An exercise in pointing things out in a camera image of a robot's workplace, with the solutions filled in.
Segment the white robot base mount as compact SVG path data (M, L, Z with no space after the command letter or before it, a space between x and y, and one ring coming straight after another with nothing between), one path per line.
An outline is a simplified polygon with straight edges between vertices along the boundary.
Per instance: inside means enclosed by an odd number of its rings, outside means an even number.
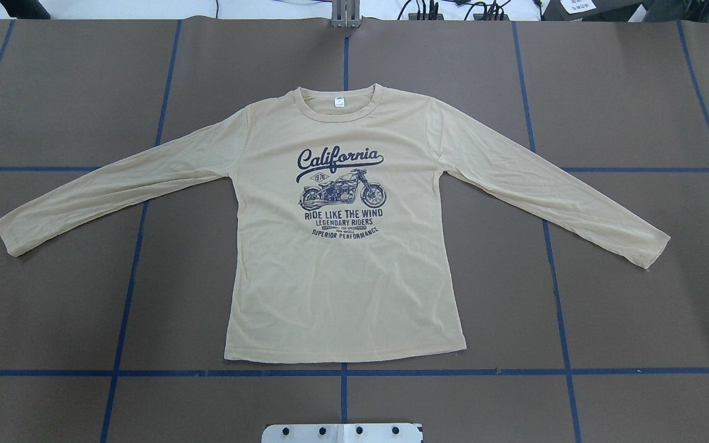
M262 432L262 442L423 442L417 423L276 424Z

